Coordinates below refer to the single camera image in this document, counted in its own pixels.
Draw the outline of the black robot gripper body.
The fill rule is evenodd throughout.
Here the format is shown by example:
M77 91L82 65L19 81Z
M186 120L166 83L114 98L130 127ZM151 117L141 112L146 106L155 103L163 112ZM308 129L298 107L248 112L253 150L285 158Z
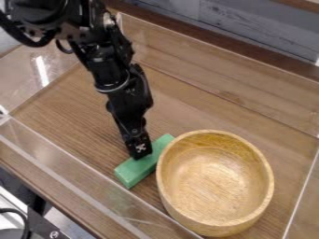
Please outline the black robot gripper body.
M97 91L109 97L107 110L121 121L127 134L146 132L145 114L154 99L142 67L137 63L129 69L101 65L94 78Z

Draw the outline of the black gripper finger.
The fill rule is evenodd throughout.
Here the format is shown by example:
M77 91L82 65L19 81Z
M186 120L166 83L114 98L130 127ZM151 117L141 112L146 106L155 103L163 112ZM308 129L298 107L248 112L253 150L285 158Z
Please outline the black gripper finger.
M115 122L117 122L119 131L121 131L121 134L122 134L122 139L123 139L123 140L127 140L127 139L129 139L127 131L126 131L125 127L122 126L121 121L119 121L115 117L114 117L114 120L115 120Z
M153 153L153 143L147 132L139 135L129 135L125 138L125 144L129 154L135 160L142 159Z

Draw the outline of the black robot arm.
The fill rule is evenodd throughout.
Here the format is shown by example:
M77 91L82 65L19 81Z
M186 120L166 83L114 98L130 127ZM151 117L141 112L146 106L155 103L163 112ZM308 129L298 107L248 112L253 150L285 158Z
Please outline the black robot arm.
M118 124L134 159L153 153L145 114L154 99L143 69L133 62L133 42L105 0L5 0L0 28L23 45L55 44L93 74L97 91Z

